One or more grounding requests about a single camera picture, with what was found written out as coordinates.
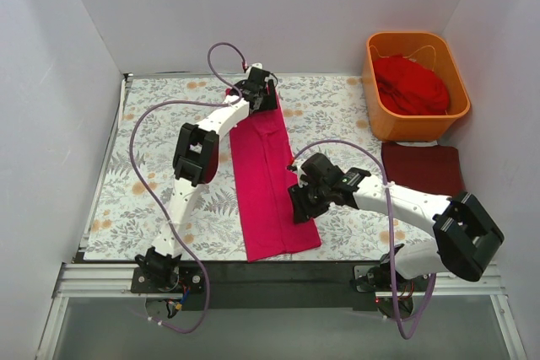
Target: red towel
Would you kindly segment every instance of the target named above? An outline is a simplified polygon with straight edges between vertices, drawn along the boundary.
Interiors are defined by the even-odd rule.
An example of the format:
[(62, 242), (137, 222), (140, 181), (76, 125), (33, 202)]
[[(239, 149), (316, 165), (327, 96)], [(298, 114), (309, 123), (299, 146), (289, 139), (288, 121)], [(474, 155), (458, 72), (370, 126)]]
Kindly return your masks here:
[(292, 153), (281, 109), (257, 113), (230, 132), (236, 195), (248, 261), (321, 246), (315, 222), (293, 223), (287, 189)]
[(388, 180), (397, 185), (451, 197), (465, 190), (459, 153), (453, 147), (404, 147), (385, 142), (381, 157)]
[(373, 62), (382, 104), (402, 116), (443, 116), (450, 96), (445, 84), (419, 63), (401, 55)]

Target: wall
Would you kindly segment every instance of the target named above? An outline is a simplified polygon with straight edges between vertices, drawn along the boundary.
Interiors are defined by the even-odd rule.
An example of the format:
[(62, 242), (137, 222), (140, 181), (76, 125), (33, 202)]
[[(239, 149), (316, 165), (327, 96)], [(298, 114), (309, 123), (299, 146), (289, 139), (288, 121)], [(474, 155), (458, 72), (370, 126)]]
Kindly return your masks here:
[[(441, 32), (459, 0), (83, 0), (123, 72), (206, 72), (234, 42), (274, 72), (359, 72), (377, 30)], [(234, 54), (217, 67), (238, 71)]]
[(121, 75), (81, 0), (0, 10), (0, 358), (30, 359), (84, 228)]
[(461, 0), (444, 33), (472, 101), (450, 142), (505, 233), (498, 262), (529, 358), (540, 358), (539, 26), (538, 0)]

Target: floral pattern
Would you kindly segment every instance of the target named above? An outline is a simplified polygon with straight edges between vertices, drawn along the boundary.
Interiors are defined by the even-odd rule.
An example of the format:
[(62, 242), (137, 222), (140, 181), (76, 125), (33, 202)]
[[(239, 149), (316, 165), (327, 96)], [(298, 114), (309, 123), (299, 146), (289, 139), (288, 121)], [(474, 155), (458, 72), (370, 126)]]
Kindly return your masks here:
[[(367, 107), (358, 78), (336, 76), (284, 77), (278, 86), (291, 148), (309, 142), (340, 138), (356, 142), (376, 157), (381, 142), (370, 131)], [(127, 148), (137, 118), (151, 105), (186, 99), (221, 102), (224, 85), (216, 78), (135, 79), (127, 95), (124, 116), (108, 163), (86, 260), (133, 260), (151, 246), (165, 223), (163, 213), (132, 171)], [(172, 156), (178, 131), (185, 122), (197, 122), (211, 111), (195, 105), (168, 105), (150, 114), (135, 140), (135, 160), (148, 184), (166, 204), (172, 192)], [(347, 169), (380, 172), (369, 158), (339, 144), (314, 147)], [(203, 260), (245, 260), (229, 137), (220, 143), (219, 169), (197, 201), (192, 220), (181, 229), (186, 243)], [(387, 217), (373, 212), (332, 208), (316, 219), (320, 248), (270, 260), (379, 259), (388, 250)], [(398, 242), (415, 243), (429, 236), (405, 223), (395, 222)]]

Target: red fabric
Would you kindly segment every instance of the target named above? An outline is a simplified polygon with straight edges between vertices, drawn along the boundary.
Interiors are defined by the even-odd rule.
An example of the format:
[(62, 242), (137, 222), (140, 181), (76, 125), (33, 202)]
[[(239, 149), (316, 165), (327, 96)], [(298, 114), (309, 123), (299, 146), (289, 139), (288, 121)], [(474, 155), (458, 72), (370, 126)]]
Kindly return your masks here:
[(315, 222), (293, 223), (287, 189), (292, 153), (281, 109), (257, 113), (230, 132), (236, 195), (248, 261), (321, 246)]
[(453, 147), (404, 147), (385, 142), (381, 157), (388, 180), (397, 185), (452, 197), (465, 190), (459, 152)]
[(450, 96), (445, 84), (419, 63), (401, 55), (373, 62), (382, 104), (402, 116), (443, 116)]

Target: orange bin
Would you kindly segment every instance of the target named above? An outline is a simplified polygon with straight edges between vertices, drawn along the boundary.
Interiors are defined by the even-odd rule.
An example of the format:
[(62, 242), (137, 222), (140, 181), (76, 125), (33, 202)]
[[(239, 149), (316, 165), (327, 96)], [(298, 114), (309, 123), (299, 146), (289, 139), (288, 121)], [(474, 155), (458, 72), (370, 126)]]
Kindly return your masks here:
[[(446, 42), (438, 35), (424, 32), (388, 32), (372, 35), (362, 73), (371, 131), (382, 141), (434, 141), (452, 123), (463, 117), (471, 103)], [(382, 103), (375, 81), (373, 61), (401, 54), (433, 70), (445, 83), (450, 107), (444, 116), (401, 116)]]

